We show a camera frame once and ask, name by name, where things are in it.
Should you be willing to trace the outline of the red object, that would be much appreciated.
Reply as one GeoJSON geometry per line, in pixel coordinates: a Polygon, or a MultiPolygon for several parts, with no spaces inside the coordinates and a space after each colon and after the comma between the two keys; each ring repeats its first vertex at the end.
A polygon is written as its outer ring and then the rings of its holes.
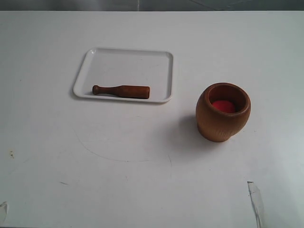
{"type": "Polygon", "coordinates": [[[212,103],[213,107],[225,113],[234,113],[236,111],[235,105],[228,100],[217,100],[212,103]]]}

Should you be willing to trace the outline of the brown wooden pestle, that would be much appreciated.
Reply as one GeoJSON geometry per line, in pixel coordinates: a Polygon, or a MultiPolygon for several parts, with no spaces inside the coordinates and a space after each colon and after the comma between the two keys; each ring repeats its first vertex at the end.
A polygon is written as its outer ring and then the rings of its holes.
{"type": "Polygon", "coordinates": [[[149,99],[150,88],[148,86],[120,85],[114,87],[101,87],[94,85],[92,87],[94,95],[107,94],[123,98],[149,99]]]}

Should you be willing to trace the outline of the clear tape piece left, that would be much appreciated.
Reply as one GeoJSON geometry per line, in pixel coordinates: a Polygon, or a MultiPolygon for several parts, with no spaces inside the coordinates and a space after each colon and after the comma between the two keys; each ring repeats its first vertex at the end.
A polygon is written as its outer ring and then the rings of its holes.
{"type": "Polygon", "coordinates": [[[0,222],[3,223],[8,212],[8,203],[5,201],[0,204],[0,222]]]}

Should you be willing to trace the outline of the clear tape strip right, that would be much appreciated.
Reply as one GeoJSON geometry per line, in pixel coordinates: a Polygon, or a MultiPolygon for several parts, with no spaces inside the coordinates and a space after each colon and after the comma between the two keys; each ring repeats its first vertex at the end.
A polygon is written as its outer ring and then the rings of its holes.
{"type": "Polygon", "coordinates": [[[257,228],[265,228],[264,204],[259,188],[253,181],[248,181],[248,191],[251,199],[252,208],[256,218],[257,228]]]}

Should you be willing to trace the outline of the white rectangular plastic tray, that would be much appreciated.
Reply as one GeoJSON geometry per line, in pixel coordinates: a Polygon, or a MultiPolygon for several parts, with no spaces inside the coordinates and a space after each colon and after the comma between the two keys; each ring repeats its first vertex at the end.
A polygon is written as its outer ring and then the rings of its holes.
{"type": "Polygon", "coordinates": [[[73,87],[79,98],[165,103],[172,97],[173,55],[167,51],[95,47],[87,51],[73,87]],[[148,99],[94,95],[94,85],[148,86],[148,99]]]}

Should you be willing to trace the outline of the brown wooden mortar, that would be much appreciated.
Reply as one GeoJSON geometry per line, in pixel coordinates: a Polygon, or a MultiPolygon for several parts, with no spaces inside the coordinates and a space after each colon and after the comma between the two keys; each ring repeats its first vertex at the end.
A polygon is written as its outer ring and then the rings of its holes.
{"type": "Polygon", "coordinates": [[[207,87],[197,101],[197,128],[207,140],[224,142],[242,130],[250,112],[250,98],[242,88],[231,83],[215,83],[207,87]],[[231,102],[235,111],[227,113],[213,106],[221,100],[231,102]]]}

